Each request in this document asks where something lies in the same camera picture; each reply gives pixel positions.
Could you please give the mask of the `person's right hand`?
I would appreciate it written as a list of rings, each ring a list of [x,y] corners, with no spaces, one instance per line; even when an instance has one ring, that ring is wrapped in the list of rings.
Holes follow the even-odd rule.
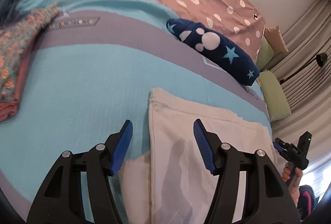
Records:
[[[289,189],[289,193],[291,194],[292,200],[295,204],[295,206],[297,207],[297,204],[299,202],[299,197],[300,197],[300,181],[302,179],[303,176],[303,172],[301,169],[296,168],[295,169],[295,173],[297,175],[296,180],[293,180],[293,186]],[[284,182],[287,182],[290,179],[290,175],[291,175],[291,171],[289,169],[289,163],[285,164],[285,167],[283,169],[283,173],[282,173],[282,179]]]

